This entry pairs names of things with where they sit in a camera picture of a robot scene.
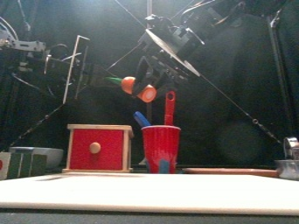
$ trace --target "red cup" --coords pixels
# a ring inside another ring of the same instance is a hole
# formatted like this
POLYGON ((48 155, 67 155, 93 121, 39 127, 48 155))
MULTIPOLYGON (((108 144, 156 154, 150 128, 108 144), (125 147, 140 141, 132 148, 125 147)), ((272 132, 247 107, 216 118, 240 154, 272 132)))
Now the red cup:
POLYGON ((175 173, 182 129, 167 125, 141 128, 144 158, 150 173, 175 173))

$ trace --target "black backdrop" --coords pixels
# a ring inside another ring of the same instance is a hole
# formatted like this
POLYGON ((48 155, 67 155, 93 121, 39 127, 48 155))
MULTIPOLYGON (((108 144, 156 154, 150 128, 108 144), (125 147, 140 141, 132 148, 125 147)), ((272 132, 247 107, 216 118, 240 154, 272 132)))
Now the black backdrop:
MULTIPOLYGON (((47 46, 64 44, 72 52, 77 35, 89 38, 88 62, 108 68, 136 46, 145 29, 147 1, 119 2, 127 11, 113 0, 21 1, 24 15, 32 25, 29 36, 25 36, 17 1, 3 1, 0 12, 23 40, 40 40, 47 46)), ((154 14, 171 18, 188 2, 154 1, 154 14)), ((226 29, 190 57, 200 73, 266 125, 279 140, 298 135, 298 5, 298 1, 287 4, 276 29, 294 120, 286 113, 266 17, 244 14, 239 24, 226 29)), ((172 21, 179 24, 179 17, 172 21)), ((109 72, 119 77, 135 74, 141 55, 139 51, 131 53, 109 72)), ((4 149, 61 102, 12 78, 8 67, 19 63, 19 52, 4 49, 1 58, 4 149)), ((21 76, 36 85, 41 82, 39 73, 24 73, 21 76)), ((164 99, 159 98, 152 108, 152 123, 162 124, 164 99)), ((145 104, 119 88, 89 87, 80 93, 79 99, 71 101, 16 145, 63 148, 67 154, 68 123, 125 124, 132 126, 135 132, 132 163, 136 165, 144 156, 141 131, 132 116, 137 110, 145 113, 145 104)), ((271 166, 274 160, 284 156, 282 144, 268 137, 204 79, 195 79, 188 85, 179 86, 174 122, 182 128, 180 165, 271 166)))

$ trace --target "wire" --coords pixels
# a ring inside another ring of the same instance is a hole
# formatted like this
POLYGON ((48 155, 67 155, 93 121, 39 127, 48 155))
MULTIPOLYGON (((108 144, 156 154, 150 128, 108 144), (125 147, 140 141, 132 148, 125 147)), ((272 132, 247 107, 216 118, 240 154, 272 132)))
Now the wire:
POLYGON ((35 85, 32 85, 29 82, 27 82, 25 80, 23 80, 20 77, 17 77, 17 75, 15 73, 11 74, 12 77, 15 79, 17 79, 24 85, 27 85, 28 87, 36 89, 40 93, 43 93, 44 95, 48 95, 51 98, 56 98, 53 95, 49 95, 45 91, 43 91, 39 87, 36 87, 35 85))
POLYGON ((136 16, 129 12, 129 10, 125 8, 125 6, 117 1, 115 0, 116 3, 119 4, 119 6, 124 9, 124 11, 129 14, 129 16, 135 19, 135 21, 145 28, 145 26, 143 25, 143 23, 140 22, 140 20, 136 18, 136 16))
POLYGON ((16 35, 16 32, 15 32, 13 27, 8 24, 8 22, 4 20, 3 17, 0 17, 0 19, 3 20, 5 26, 8 26, 8 28, 11 29, 11 31, 8 31, 7 27, 1 24, 3 27, 5 28, 5 30, 7 30, 9 33, 11 33, 11 32, 13 33, 13 38, 15 38, 16 40, 19 40, 19 37, 17 37, 17 35, 16 35))
POLYGON ((13 140, 13 142, 9 144, 9 147, 15 146, 15 144, 24 139, 24 137, 31 134, 41 124, 44 124, 45 121, 49 120, 52 115, 61 109, 64 104, 61 104, 48 115, 44 116, 44 118, 13 140))
POLYGON ((117 62, 120 61, 120 60, 123 60, 133 51, 135 51, 135 49, 139 47, 141 45, 141 43, 139 43, 135 47, 133 47, 133 49, 131 49, 129 50, 129 52, 105 69, 107 71, 117 64, 117 62))
POLYGON ((188 2, 188 4, 176 12, 176 14, 171 17, 171 20, 174 20, 174 18, 176 18, 179 15, 180 15, 180 13, 191 6, 191 4, 195 2, 196 0, 191 0, 190 2, 188 2))

